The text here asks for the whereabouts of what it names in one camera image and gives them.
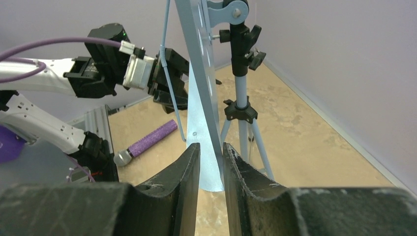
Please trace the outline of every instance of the screw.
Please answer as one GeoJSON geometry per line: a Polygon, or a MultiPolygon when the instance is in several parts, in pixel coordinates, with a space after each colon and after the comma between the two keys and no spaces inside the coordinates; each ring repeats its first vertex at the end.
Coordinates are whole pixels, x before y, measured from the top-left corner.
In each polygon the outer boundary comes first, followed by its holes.
{"type": "Polygon", "coordinates": [[[233,10],[233,12],[232,12],[232,16],[234,17],[234,18],[238,18],[240,15],[241,15],[242,13],[240,12],[240,10],[239,9],[235,9],[235,10],[233,10]]]}

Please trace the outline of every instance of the tripod leg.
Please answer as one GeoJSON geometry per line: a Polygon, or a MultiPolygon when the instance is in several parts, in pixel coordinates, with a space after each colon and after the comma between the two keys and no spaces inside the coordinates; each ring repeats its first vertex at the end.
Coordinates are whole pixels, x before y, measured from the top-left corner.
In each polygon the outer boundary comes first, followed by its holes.
{"type": "Polygon", "coordinates": [[[227,132],[229,131],[230,124],[232,123],[231,120],[225,119],[222,131],[220,133],[220,142],[223,145],[224,141],[226,140],[227,132]]]}
{"type": "Polygon", "coordinates": [[[271,170],[271,165],[269,164],[267,152],[265,151],[264,141],[262,141],[261,133],[259,131],[259,127],[258,127],[258,123],[256,119],[253,119],[252,132],[253,132],[253,136],[255,137],[256,145],[258,146],[259,154],[261,155],[261,159],[264,164],[267,175],[270,179],[273,180],[274,177],[273,177],[273,173],[271,170]]]}
{"type": "Polygon", "coordinates": [[[240,155],[246,162],[248,158],[248,139],[247,139],[247,122],[245,120],[239,120],[239,141],[240,141],[240,155]]]}

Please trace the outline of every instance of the light blue metal panel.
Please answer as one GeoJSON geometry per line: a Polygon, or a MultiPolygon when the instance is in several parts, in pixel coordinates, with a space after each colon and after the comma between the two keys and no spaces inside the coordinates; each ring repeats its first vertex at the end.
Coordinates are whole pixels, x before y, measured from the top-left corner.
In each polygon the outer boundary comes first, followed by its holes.
{"type": "Polygon", "coordinates": [[[200,143],[200,184],[199,187],[206,191],[223,191],[221,172],[218,167],[213,144],[211,142],[209,128],[204,117],[203,106],[197,90],[196,79],[192,65],[188,80],[188,122],[187,122],[187,147],[192,143],[200,143]]]}
{"type": "Polygon", "coordinates": [[[192,68],[188,91],[187,145],[200,143],[200,188],[222,191],[222,150],[211,29],[205,0],[176,0],[192,68]]]}

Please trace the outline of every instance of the wall baseboard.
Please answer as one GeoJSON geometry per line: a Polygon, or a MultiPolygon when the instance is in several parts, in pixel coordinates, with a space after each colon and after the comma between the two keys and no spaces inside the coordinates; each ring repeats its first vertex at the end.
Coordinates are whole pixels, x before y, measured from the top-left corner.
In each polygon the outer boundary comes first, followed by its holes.
{"type": "Polygon", "coordinates": [[[307,105],[309,105],[319,116],[321,116],[336,132],[338,132],[354,149],[356,149],[372,166],[375,167],[385,178],[387,178],[396,187],[409,191],[415,198],[417,195],[413,193],[405,184],[403,184],[396,176],[394,176],[387,168],[385,168],[374,156],[372,156],[361,144],[359,144],[351,135],[349,135],[328,113],[323,111],[320,106],[315,104],[307,95],[305,95],[296,85],[292,83],[292,78],[286,74],[281,68],[271,63],[268,59],[264,60],[264,64],[290,89],[292,89],[307,105]]]}

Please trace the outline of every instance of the purple object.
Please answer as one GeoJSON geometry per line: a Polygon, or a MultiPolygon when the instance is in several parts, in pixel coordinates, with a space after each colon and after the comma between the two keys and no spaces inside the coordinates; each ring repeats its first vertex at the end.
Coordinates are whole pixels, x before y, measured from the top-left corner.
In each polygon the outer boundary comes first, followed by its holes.
{"type": "Polygon", "coordinates": [[[4,126],[0,126],[0,163],[19,157],[25,145],[25,140],[16,137],[15,133],[4,126]]]}
{"type": "Polygon", "coordinates": [[[125,166],[129,164],[132,158],[139,156],[151,146],[161,141],[167,135],[178,128],[177,123],[172,119],[163,126],[157,128],[152,133],[146,135],[141,140],[135,142],[125,150],[119,151],[113,158],[117,166],[125,166]]]}
{"type": "Polygon", "coordinates": [[[132,157],[137,157],[177,128],[177,123],[175,123],[175,121],[172,119],[165,123],[163,126],[154,130],[152,133],[146,135],[141,140],[135,142],[128,148],[128,151],[132,154],[132,157]]]}

